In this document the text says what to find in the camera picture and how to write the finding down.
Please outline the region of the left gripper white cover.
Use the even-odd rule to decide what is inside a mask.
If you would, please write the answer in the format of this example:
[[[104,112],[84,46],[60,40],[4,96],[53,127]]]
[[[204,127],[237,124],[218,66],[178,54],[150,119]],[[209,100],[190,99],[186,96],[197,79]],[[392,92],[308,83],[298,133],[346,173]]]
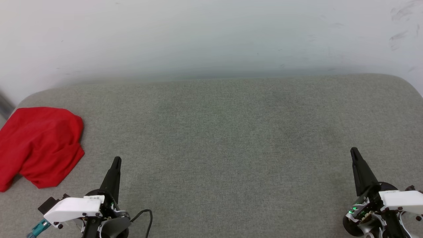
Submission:
[[[129,213],[118,206],[121,162],[120,157],[114,158],[100,189],[83,197],[50,197],[44,203],[44,227],[62,229],[64,223],[74,221],[79,229],[128,229]]]

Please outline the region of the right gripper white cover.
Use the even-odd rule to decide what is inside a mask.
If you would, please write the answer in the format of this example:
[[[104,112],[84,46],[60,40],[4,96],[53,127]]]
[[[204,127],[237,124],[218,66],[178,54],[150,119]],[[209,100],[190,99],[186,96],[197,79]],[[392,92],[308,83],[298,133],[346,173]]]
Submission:
[[[390,184],[379,183],[358,148],[352,147],[350,153],[358,199],[345,215],[347,222],[377,220],[382,218],[382,214],[386,212],[394,212],[394,214],[408,212],[422,215],[422,191],[413,190],[413,186],[410,186],[407,191],[388,190],[387,187]]]

